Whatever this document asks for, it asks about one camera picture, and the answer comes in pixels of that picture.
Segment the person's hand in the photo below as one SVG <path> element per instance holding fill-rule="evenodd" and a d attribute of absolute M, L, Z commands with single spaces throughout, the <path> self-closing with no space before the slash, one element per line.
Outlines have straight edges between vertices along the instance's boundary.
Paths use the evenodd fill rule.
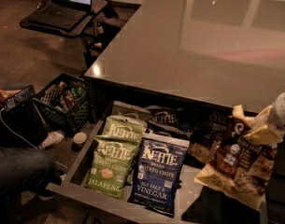
<path fill-rule="evenodd" d="M 2 90 L 0 89 L 0 107 L 4 106 L 4 101 L 10 97 L 12 97 L 13 95 L 15 95 L 16 93 L 18 93 L 19 90 Z"/>

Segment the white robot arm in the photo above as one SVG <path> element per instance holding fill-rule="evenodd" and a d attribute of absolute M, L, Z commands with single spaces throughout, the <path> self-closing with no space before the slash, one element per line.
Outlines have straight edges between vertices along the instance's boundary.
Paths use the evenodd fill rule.
<path fill-rule="evenodd" d="M 285 92 L 255 118 L 247 119 L 250 129 L 244 138 L 254 145 L 278 144 L 285 136 Z"/>

